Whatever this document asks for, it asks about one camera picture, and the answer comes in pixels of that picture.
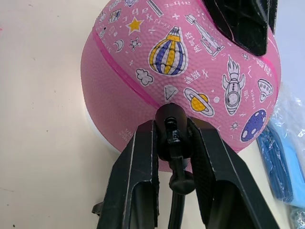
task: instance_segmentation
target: plastic bag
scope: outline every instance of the plastic bag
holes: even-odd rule
[[[276,198],[305,208],[305,108],[281,86],[270,122],[258,137]]]
[[[286,132],[294,144],[302,172],[305,174],[305,107],[283,83],[271,120]]]
[[[290,222],[293,229],[305,229],[305,208],[291,207]]]

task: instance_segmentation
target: rocket graphic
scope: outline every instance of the rocket graphic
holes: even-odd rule
[[[224,92],[224,103],[225,108],[229,115],[234,115],[239,108],[241,97],[242,97],[242,89],[245,85],[245,76],[242,74],[240,76],[240,66],[234,60],[232,60],[231,56],[228,55],[228,76],[223,74],[223,88]]]
[[[194,24],[196,26],[197,30],[201,34],[202,39],[200,39],[200,41],[206,51],[212,55],[212,57],[217,56],[217,54],[224,49],[224,45],[220,46],[214,37],[212,37],[201,25],[198,24],[196,18],[192,14],[186,15],[185,17],[191,25]]]

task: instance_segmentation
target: doodle sticker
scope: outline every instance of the doodle sticker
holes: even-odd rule
[[[153,0],[148,0],[147,4],[152,8],[152,10],[157,14],[158,17],[164,15],[160,8],[156,5],[156,3],[153,2]]]
[[[257,133],[263,128],[266,120],[266,111],[261,109],[255,112],[245,125],[242,134],[241,141],[247,142],[253,139]]]
[[[248,71],[248,75],[250,76],[250,78],[252,78],[252,76],[250,75],[250,72],[251,72],[251,67],[252,67],[252,66],[249,66],[249,67],[248,67],[248,69],[249,69],[249,71]]]
[[[113,4],[109,6],[109,11],[116,7],[122,0],[115,0]]]
[[[130,45],[129,45],[129,47],[132,48],[132,51],[134,51],[134,50],[135,50],[135,47],[137,47],[137,46],[139,46],[139,47],[142,46],[142,43],[139,42],[139,37],[136,37],[134,41],[133,41],[133,40],[130,40]]]
[[[111,47],[108,45],[108,43],[106,42],[106,39],[102,39],[102,43],[105,45],[105,48],[107,49],[108,53],[110,53],[111,51]]]
[[[137,79],[144,87],[153,83],[153,77],[149,75],[149,72],[147,70],[138,68],[137,70],[135,70],[135,73],[137,75]]]
[[[198,70],[194,71],[191,73],[191,75],[187,75],[184,78],[184,81],[186,82],[186,84],[190,84],[192,83],[194,80],[197,80],[201,77],[200,73],[198,72]]]
[[[180,15],[177,15],[176,13],[172,16],[172,18],[176,18],[176,20],[178,20],[179,17]]]
[[[167,76],[178,76],[185,72],[188,55],[180,27],[174,26],[167,36],[152,48],[148,63],[155,72]]]
[[[184,36],[189,41],[190,45],[193,46],[193,49],[194,49],[195,53],[198,53],[202,50],[199,47],[199,44],[195,44],[195,42],[194,42],[195,38],[193,37],[192,33],[187,32]]]
[[[224,45],[220,46],[217,41],[212,37],[201,25],[198,24],[196,18],[192,15],[186,15],[186,20],[191,24],[195,25],[199,33],[201,34],[201,44],[204,46],[205,50],[212,56],[216,57],[218,53],[222,49],[224,49]]]
[[[133,32],[141,32],[140,25],[143,23],[144,20],[138,21],[136,17],[133,17],[131,23],[127,24],[126,27],[129,29],[128,35],[132,34]]]
[[[124,41],[122,39],[118,39],[115,41],[115,43],[118,46],[118,49],[116,50],[116,52],[120,52],[123,49],[124,46]]]
[[[214,99],[213,99],[213,101],[214,101],[214,103],[219,103],[219,101],[220,101],[220,98],[218,97],[218,96],[216,96]]]
[[[152,15],[151,14],[149,14],[149,13],[147,13],[146,14],[146,19],[147,19],[147,21],[148,22],[153,22],[153,24],[156,24],[156,25],[160,25],[160,26],[163,26],[164,28],[166,28],[166,29],[169,29],[170,27],[171,27],[171,25],[169,25],[169,24],[167,24],[167,22],[165,22],[165,21],[163,21],[163,20],[161,20],[161,19],[153,19],[152,18]]]
[[[120,18],[122,9],[116,10],[109,15],[108,22],[113,23]]]
[[[248,55],[248,54],[243,53],[243,54],[242,54],[242,56],[243,56],[243,58],[244,58],[246,61],[250,60],[250,58],[249,58],[249,55]]]
[[[151,29],[148,29],[148,32],[149,32],[150,34],[153,34],[153,32],[155,32],[155,31],[156,31],[156,30],[153,29],[153,26],[152,26]]]
[[[229,115],[234,115],[240,105],[242,89],[245,85],[244,74],[240,75],[239,63],[228,55],[228,77],[223,74],[224,104]]]
[[[198,93],[192,88],[185,88],[183,92],[187,100],[190,101],[190,106],[193,111],[210,118],[214,116],[214,108],[209,103],[210,100],[207,95]]]
[[[108,34],[109,34],[109,35],[113,34],[114,30],[115,30],[115,27],[114,27],[114,26],[111,26],[111,28],[109,29]]]
[[[106,17],[106,13],[104,13],[104,11],[101,12],[101,17],[100,17],[100,22],[103,22],[103,20],[105,19]]]
[[[178,89],[173,86],[173,85],[165,85],[164,86],[164,98],[165,101],[168,102],[170,101],[177,93],[178,93]]]
[[[231,130],[237,130],[238,127],[239,127],[239,123],[237,121],[233,122],[233,124],[231,125]]]
[[[125,1],[124,6],[131,7],[131,6],[133,6],[135,3],[137,3],[139,0],[124,0],[124,1]]]
[[[208,72],[206,72],[205,69],[201,69],[201,71],[202,71],[202,74],[205,76],[205,78],[208,79],[209,78]]]
[[[168,8],[168,7],[171,7],[171,6],[181,6],[181,5],[183,6],[183,5],[190,5],[190,4],[191,3],[189,1],[186,1],[186,2],[175,1],[174,3],[164,4],[164,6],[166,6]]]
[[[259,101],[262,103],[266,100],[268,96],[271,96],[273,93],[272,85],[265,79],[258,80],[258,88],[261,91],[261,96]]]
[[[100,32],[99,37],[102,38],[106,32],[106,27],[104,27],[104,29]]]

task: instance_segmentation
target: ringed planet sticker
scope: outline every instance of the ringed planet sticker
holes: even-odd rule
[[[191,109],[199,112],[203,116],[213,117],[215,112],[214,108],[209,103],[209,97],[203,93],[198,93],[192,88],[184,89],[184,96],[190,101]]]

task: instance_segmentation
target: crescent moon graphic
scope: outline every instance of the crescent moon graphic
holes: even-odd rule
[[[121,39],[118,39],[114,44],[118,46],[118,49],[116,52],[120,52],[124,46],[124,41]]]

